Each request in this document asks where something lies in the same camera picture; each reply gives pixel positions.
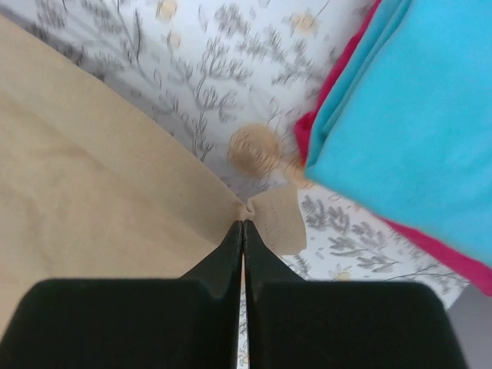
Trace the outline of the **beige t shirt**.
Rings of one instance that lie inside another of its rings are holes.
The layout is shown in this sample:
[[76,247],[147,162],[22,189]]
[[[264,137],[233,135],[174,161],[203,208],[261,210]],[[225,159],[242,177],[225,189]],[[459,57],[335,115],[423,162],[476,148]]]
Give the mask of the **beige t shirt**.
[[98,79],[1,20],[1,324],[49,278],[176,278],[254,222],[306,246],[293,185],[248,203]]

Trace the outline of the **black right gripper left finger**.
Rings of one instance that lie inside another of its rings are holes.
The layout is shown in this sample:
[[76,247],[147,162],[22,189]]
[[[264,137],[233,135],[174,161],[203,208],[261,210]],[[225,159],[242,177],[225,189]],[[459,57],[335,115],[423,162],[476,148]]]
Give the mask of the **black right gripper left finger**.
[[48,279],[20,300],[3,368],[233,368],[244,225],[176,279]]

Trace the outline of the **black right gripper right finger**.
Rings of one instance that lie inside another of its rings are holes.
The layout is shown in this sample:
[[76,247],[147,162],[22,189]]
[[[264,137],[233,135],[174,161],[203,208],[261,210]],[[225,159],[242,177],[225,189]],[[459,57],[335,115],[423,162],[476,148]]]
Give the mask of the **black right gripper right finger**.
[[464,368],[440,299],[415,282],[306,281],[244,223],[252,368]]

